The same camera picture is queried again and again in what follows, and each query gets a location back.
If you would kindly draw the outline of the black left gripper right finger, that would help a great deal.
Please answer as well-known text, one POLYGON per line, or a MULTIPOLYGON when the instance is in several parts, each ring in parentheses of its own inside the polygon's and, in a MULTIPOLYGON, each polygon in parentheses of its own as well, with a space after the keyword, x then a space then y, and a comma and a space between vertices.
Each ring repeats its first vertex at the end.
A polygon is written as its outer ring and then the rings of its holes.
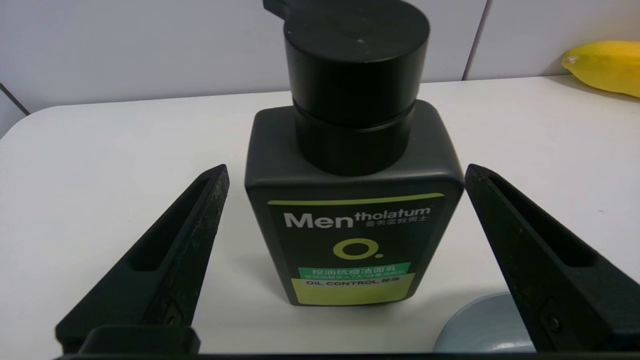
POLYGON ((640 287, 498 173, 465 189, 538 351, 637 351, 640 287))

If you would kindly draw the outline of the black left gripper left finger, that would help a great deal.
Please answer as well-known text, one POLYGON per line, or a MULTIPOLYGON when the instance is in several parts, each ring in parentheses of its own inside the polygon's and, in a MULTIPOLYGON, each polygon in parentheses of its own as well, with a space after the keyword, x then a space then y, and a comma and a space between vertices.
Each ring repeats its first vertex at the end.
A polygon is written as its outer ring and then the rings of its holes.
POLYGON ((201 173, 55 326, 64 353, 198 353, 195 310, 230 187, 201 173))

